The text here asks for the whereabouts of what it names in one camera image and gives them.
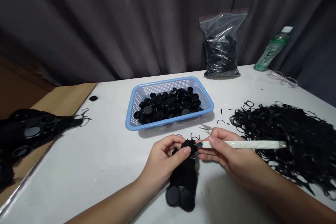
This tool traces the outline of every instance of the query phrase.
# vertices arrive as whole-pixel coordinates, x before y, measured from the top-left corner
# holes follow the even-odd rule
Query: white handle
[[[283,141],[225,141],[228,145],[235,149],[281,149],[287,147]],[[202,148],[213,149],[210,142],[202,142]]]

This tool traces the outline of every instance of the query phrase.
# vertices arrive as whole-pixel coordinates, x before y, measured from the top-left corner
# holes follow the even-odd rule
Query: curtain fold
[[[293,26],[270,68],[336,105],[335,91],[321,87],[322,79],[334,79],[335,0],[0,0],[0,5],[0,52],[54,85],[204,70],[198,18],[249,8],[238,30],[238,64],[254,64],[283,26]],[[8,41],[19,45],[20,53],[5,46]]]

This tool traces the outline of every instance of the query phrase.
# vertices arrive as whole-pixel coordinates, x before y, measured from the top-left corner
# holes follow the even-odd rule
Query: bottle label
[[[272,54],[277,50],[277,48],[271,48],[266,54],[265,58],[261,61],[262,63],[266,63],[268,59],[272,56]]]
[[[272,59],[282,50],[286,45],[286,40],[272,39],[268,44],[265,52],[260,57],[254,68],[258,71],[265,71]]]

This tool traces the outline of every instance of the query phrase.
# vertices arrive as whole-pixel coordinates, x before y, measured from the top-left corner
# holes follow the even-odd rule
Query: ziplock bag
[[[238,71],[237,29],[248,9],[225,10],[199,18],[205,34],[206,78],[240,76]]]

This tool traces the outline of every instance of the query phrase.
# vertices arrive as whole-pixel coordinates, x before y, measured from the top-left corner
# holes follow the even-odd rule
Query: forearm
[[[336,213],[274,172],[257,193],[286,223],[335,223]]]
[[[67,224],[125,224],[150,200],[153,193],[136,180],[72,218]]]

